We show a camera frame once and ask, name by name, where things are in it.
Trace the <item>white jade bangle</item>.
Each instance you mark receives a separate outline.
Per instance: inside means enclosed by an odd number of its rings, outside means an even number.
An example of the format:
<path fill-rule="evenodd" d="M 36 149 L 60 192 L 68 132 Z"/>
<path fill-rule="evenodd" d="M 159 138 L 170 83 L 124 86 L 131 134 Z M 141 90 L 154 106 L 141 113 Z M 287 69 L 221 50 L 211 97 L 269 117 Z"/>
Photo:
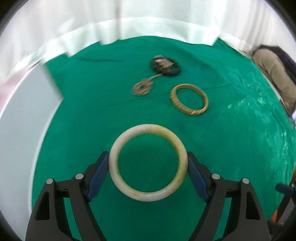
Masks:
<path fill-rule="evenodd" d="M 119 154 L 125 144 L 136 136 L 148 133 L 165 138 L 175 148 L 178 155 L 178 169 L 173 180 L 163 189 L 154 192 L 142 192 L 130 187 L 123 180 L 118 167 Z M 142 124 L 129 128 L 116 139 L 109 153 L 108 167 L 112 181 L 124 195 L 137 201 L 154 202 L 169 197 L 181 186 L 188 169 L 188 155 L 185 146 L 175 133 L 164 126 Z"/>

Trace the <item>gold ribbed bangle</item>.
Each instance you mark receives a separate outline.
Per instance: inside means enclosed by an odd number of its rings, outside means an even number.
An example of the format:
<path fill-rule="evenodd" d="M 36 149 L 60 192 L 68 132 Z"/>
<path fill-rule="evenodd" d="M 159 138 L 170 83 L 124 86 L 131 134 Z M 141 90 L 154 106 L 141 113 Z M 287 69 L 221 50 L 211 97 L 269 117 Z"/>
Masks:
<path fill-rule="evenodd" d="M 190 89 L 196 93 L 198 93 L 201 97 L 203 97 L 203 101 L 204 101 L 204 107 L 202 109 L 191 109 L 189 107 L 187 107 L 186 105 L 184 105 L 178 98 L 177 96 L 177 91 L 179 89 Z M 183 83 L 183 84 L 179 84 L 177 86 L 175 86 L 171 92 L 170 92 L 170 99 L 173 103 L 173 105 L 180 110 L 182 113 L 185 113 L 187 115 L 200 115 L 203 114 L 209 106 L 209 99 L 207 94 L 200 89 L 199 87 L 197 87 L 196 85 L 193 84 L 189 84 L 189 83 Z"/>

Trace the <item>white cardboard box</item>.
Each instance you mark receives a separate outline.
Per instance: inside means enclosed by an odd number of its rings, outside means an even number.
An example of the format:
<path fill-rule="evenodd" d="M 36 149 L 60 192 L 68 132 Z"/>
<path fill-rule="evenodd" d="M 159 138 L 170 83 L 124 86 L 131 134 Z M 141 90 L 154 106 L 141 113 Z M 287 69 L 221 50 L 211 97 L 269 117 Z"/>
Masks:
<path fill-rule="evenodd" d="M 22 240 L 32 212 L 37 159 L 62 100 L 47 68 L 37 64 L 1 110 L 1 213 Z"/>

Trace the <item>green cloth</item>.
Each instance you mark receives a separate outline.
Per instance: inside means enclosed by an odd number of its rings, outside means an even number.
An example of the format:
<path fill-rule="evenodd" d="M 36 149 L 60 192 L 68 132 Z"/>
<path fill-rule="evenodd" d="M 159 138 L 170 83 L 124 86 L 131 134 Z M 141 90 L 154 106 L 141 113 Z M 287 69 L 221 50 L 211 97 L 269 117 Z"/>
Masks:
<path fill-rule="evenodd" d="M 32 200 L 46 179 L 62 181 L 94 163 L 125 130 L 144 123 L 173 131 L 185 148 L 228 180 L 248 178 L 267 217 L 295 165 L 295 130 L 257 66 L 221 40 L 212 46 L 140 37 L 94 44 L 46 67 L 63 94 L 37 161 Z M 170 99 L 183 83 L 208 96 L 208 109 L 187 115 Z M 191 109 L 204 107 L 190 89 L 177 91 Z"/>

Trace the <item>beige clothed person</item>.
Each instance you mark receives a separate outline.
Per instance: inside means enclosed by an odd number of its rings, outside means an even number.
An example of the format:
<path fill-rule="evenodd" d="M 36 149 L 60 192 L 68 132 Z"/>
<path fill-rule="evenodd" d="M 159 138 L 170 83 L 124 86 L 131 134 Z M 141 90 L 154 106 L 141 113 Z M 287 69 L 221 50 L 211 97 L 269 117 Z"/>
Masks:
<path fill-rule="evenodd" d="M 252 53 L 256 66 L 280 94 L 289 116 L 295 112 L 295 61 L 279 46 L 260 45 Z"/>

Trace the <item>white curtain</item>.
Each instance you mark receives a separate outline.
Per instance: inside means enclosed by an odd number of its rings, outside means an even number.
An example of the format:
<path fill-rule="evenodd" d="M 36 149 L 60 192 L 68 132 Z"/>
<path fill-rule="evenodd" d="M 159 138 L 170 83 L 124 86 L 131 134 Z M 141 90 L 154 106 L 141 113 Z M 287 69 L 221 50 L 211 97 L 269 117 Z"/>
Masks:
<path fill-rule="evenodd" d="M 278 22 L 265 1 L 27 1 L 1 30 L 1 82 L 36 61 L 138 36 L 222 37 L 247 50 L 271 43 Z"/>

